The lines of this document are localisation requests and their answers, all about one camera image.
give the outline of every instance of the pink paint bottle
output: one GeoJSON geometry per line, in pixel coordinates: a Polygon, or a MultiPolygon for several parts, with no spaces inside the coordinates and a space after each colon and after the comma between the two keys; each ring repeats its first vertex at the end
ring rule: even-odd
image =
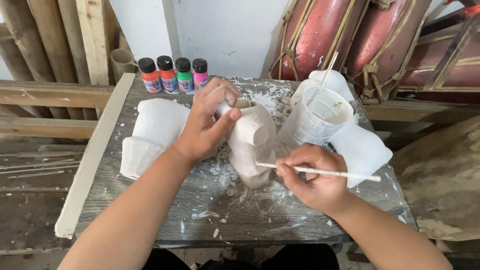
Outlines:
{"type": "Polygon", "coordinates": [[[193,85],[195,91],[202,90],[208,83],[207,61],[202,58],[193,60],[193,85]]]}

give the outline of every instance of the dark clothing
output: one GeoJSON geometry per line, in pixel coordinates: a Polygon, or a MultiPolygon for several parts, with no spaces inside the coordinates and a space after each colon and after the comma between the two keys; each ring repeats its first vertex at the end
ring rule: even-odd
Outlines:
{"type": "MultiPolygon", "coordinates": [[[[143,270],[189,270],[181,259],[165,249],[154,249],[143,270]]],[[[261,270],[339,270],[335,252],[326,244],[287,245],[273,258],[262,263],[261,270]]],[[[210,260],[199,270],[258,270],[257,267],[239,260],[210,260]]]]}

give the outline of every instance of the black bottle cap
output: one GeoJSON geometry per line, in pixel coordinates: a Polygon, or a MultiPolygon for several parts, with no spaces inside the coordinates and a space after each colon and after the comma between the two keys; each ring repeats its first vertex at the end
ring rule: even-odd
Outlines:
{"type": "Polygon", "coordinates": [[[153,59],[148,57],[140,59],[138,61],[138,67],[143,73],[152,73],[156,71],[155,62],[153,62],[153,59]]]}
{"type": "Polygon", "coordinates": [[[197,73],[205,73],[207,72],[207,61],[202,58],[197,58],[192,62],[193,70],[197,73]]]}
{"type": "Polygon", "coordinates": [[[185,57],[180,57],[175,61],[175,66],[178,72],[189,72],[191,68],[190,60],[185,57]]]}
{"type": "Polygon", "coordinates": [[[156,64],[158,65],[158,68],[163,71],[169,71],[173,68],[173,61],[167,55],[159,56],[156,59],[156,64]]]}

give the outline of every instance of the forearm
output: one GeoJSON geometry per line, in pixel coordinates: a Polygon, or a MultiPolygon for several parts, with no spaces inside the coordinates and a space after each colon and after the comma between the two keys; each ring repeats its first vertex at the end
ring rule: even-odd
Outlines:
{"type": "Polygon", "coordinates": [[[193,166],[169,147],[88,226],[59,270],[140,269],[193,166]]]}
{"type": "Polygon", "coordinates": [[[425,237],[356,195],[348,195],[349,209],[330,216],[362,248],[380,270],[443,270],[452,266],[425,237]]]}

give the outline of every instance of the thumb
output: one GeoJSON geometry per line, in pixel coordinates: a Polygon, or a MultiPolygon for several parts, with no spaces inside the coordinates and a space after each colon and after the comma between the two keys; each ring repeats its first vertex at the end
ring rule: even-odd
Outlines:
{"type": "Polygon", "coordinates": [[[223,136],[235,125],[241,116],[241,111],[232,108],[218,119],[218,121],[210,128],[209,134],[215,141],[220,141],[223,136]]]}
{"type": "Polygon", "coordinates": [[[308,193],[307,184],[300,180],[295,171],[285,164],[278,164],[277,170],[278,176],[283,177],[287,188],[302,200],[308,193]]]}

